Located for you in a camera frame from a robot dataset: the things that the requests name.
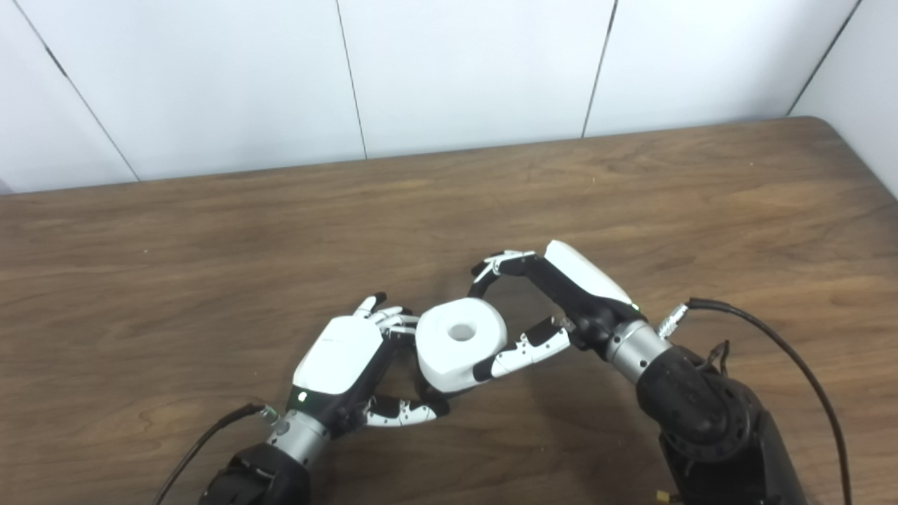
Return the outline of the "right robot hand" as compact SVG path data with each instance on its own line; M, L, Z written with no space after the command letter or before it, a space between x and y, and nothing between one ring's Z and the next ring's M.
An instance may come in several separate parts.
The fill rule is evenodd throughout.
M552 240L543 255L504 250L478 263L471 274L469 298L482 299L502 276L525 277L565 314L562 319L546 317L526 330L513 347L474 364L475 384L545 361L571 346L593 349L637 384L658 353L641 355L649 333L647 319L619 285L567 243Z

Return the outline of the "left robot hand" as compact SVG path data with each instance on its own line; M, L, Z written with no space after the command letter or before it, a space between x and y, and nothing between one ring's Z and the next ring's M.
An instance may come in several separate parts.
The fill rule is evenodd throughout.
M325 437L449 415L445 400L407 400L375 392L398 351L416 348L418 317L408 308L382 308L385 300L384 292L376 292L352 314L331 319L294 371L286 409L320 424Z

